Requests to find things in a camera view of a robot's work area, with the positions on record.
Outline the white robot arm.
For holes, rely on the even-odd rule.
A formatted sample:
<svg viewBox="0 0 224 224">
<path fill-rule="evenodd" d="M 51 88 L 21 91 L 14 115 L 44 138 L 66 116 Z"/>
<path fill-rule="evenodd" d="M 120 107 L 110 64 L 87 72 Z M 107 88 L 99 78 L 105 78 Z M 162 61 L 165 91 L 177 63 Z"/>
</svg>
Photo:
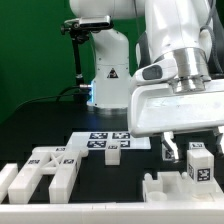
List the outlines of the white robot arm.
<svg viewBox="0 0 224 224">
<path fill-rule="evenodd" d="M 124 108 L 135 137 L 160 136 L 173 158 L 179 133 L 224 127 L 224 72 L 216 38 L 223 30 L 216 0 L 70 0 L 75 25 L 92 33 L 96 76 L 90 106 Z M 136 46 L 138 69 L 128 73 L 128 41 L 115 19 L 142 16 L 146 29 Z"/>
</svg>

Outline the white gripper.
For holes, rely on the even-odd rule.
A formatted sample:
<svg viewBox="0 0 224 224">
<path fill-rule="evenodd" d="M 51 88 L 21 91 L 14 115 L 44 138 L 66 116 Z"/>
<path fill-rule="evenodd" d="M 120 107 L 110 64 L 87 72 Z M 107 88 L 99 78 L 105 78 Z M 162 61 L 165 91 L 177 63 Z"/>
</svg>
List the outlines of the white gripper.
<svg viewBox="0 0 224 224">
<path fill-rule="evenodd" d="M 128 106 L 128 130 L 133 137 L 161 135 L 162 144 L 179 160 L 173 133 L 216 127 L 218 152 L 224 154 L 224 80 L 205 83 L 200 92 L 174 94 L 167 84 L 138 87 Z"/>
</svg>

